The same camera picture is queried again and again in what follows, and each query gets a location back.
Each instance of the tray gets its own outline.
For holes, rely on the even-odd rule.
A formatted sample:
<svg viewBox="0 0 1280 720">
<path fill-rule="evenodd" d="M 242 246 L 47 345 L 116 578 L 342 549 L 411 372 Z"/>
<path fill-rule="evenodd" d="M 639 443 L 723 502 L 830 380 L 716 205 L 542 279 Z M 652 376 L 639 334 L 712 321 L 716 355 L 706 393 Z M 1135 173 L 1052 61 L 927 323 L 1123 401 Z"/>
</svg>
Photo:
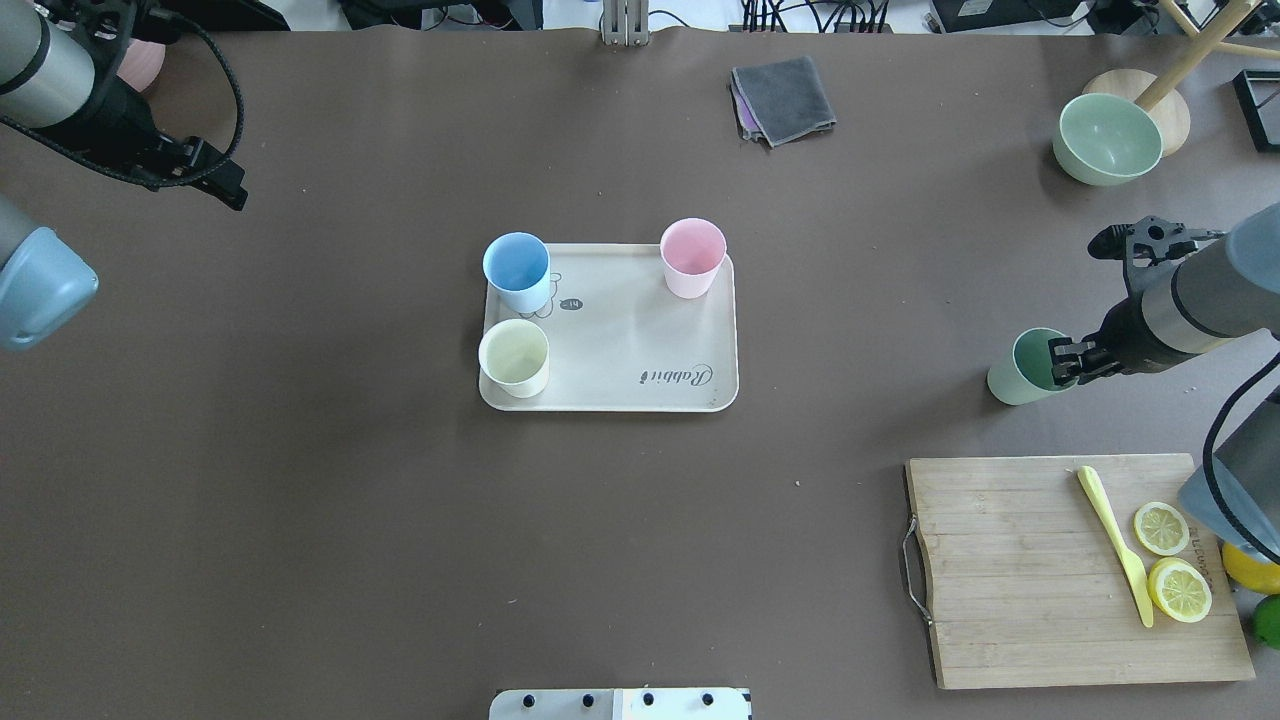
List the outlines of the tray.
<svg viewBox="0 0 1280 720">
<path fill-rule="evenodd" d="M 517 398 L 480 373 L 480 396 L 508 411 L 716 413 L 737 397 L 733 263 L 703 297 L 667 290 L 657 245 L 548 243 L 552 299 L 517 314 L 489 287 L 484 329 L 511 318 L 550 341 L 550 380 Z"/>
</svg>

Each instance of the gray cloth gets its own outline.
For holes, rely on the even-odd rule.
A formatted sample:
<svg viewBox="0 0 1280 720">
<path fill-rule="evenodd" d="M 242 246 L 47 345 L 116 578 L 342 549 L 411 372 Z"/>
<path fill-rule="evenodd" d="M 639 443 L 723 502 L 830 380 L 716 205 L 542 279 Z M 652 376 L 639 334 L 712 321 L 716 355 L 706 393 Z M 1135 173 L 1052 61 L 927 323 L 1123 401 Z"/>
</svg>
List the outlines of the gray cloth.
<svg viewBox="0 0 1280 720">
<path fill-rule="evenodd" d="M 818 67 L 808 55 L 768 65 L 733 68 L 732 74 L 735 95 L 746 104 L 760 128 L 759 132 L 751 129 L 740 113 L 742 137 L 748 140 L 763 135 L 771 147 L 777 147 L 836 124 L 836 114 L 818 78 Z"/>
</svg>

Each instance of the lemon slice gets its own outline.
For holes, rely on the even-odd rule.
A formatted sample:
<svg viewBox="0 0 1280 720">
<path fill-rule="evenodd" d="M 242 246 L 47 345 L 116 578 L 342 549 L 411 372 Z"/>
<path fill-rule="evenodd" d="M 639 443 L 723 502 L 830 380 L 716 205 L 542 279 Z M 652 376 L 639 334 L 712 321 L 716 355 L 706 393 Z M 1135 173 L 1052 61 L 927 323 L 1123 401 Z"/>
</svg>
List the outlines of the lemon slice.
<svg viewBox="0 0 1280 720">
<path fill-rule="evenodd" d="M 1213 603 L 1204 577 L 1180 557 L 1162 557 L 1151 566 L 1147 593 L 1161 612 L 1179 623 L 1203 620 Z"/>
<path fill-rule="evenodd" d="M 1142 547 L 1156 555 L 1178 555 L 1192 539 L 1187 519 L 1174 506 L 1148 502 L 1133 516 L 1133 529 Z"/>
</svg>

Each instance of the cutting board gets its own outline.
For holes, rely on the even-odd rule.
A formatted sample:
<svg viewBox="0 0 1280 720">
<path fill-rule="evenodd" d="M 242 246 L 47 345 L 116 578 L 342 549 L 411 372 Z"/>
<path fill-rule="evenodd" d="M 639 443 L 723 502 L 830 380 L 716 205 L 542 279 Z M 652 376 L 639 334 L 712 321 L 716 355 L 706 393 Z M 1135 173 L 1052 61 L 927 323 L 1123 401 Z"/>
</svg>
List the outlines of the cutting board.
<svg viewBox="0 0 1280 720">
<path fill-rule="evenodd" d="M 1178 623 L 1157 609 L 1144 628 L 1075 478 L 1080 465 L 1097 469 L 1125 542 L 1149 570 L 1158 556 L 1138 543 L 1133 515 L 1153 500 L 1176 507 L 1196 469 L 1189 455 L 908 462 L 938 687 L 1253 679 L 1217 537 L 1188 516 L 1192 542 L 1179 553 L 1212 587 L 1208 618 Z"/>
</svg>

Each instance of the plastic knife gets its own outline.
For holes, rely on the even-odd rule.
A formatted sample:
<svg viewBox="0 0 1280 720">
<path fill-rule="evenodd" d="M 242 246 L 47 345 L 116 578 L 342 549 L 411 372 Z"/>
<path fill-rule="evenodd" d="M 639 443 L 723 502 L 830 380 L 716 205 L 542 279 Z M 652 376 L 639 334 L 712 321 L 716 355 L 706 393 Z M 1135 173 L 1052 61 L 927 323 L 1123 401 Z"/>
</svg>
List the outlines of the plastic knife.
<svg viewBox="0 0 1280 720">
<path fill-rule="evenodd" d="M 1120 536 L 1120 525 L 1116 525 L 1116 516 L 1111 511 L 1111 501 L 1107 500 L 1107 491 L 1102 487 L 1102 478 L 1098 477 L 1098 471 L 1088 465 L 1082 465 L 1075 475 L 1080 479 L 1080 487 L 1084 488 L 1084 495 L 1089 497 L 1093 511 L 1102 520 L 1102 528 L 1106 529 L 1107 537 L 1111 539 L 1111 547 L 1120 556 L 1120 565 L 1129 579 L 1133 601 L 1138 605 L 1138 616 L 1142 618 L 1142 624 L 1149 628 L 1155 623 L 1155 607 L 1151 605 L 1151 596 L 1147 594 L 1147 568 L 1142 564 L 1138 553 L 1129 550 L 1129 546 L 1124 542 L 1124 537 Z"/>
</svg>

